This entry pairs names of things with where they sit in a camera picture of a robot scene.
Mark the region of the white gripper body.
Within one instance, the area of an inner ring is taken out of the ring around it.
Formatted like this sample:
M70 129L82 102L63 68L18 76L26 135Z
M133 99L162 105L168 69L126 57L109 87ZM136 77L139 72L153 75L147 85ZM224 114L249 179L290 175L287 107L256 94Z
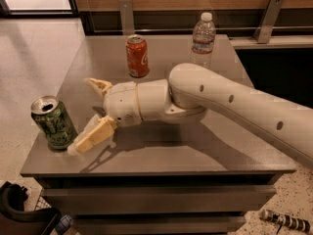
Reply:
M142 122L137 97L137 84L133 81L113 86L105 95L105 112L120 127L138 125Z

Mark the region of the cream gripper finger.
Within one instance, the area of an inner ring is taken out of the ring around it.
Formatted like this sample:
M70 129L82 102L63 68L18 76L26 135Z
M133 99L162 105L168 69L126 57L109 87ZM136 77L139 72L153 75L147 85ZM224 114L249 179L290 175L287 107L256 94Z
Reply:
M104 97L107 92L112 88L112 84L109 81L96 79L96 78L85 78L84 81L100 96Z
M94 115L83 131L67 147L67 152L71 156L82 155L113 136L116 129L117 123L113 118Z

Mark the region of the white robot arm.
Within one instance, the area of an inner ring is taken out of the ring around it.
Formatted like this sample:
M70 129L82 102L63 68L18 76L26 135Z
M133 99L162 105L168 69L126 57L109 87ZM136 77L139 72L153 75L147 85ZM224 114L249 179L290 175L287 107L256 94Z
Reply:
M184 63L167 79L116 85L90 78L102 96L104 117L93 116L67 148L72 156L109 139L119 127L160 120L201 120L208 110L229 118L307 167L313 166L313 110Z

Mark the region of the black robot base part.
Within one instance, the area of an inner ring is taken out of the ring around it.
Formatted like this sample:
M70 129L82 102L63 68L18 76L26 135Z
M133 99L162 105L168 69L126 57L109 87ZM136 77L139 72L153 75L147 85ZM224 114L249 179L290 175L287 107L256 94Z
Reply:
M61 220L55 208L26 211L26 188L6 181L0 187L0 235L50 235Z

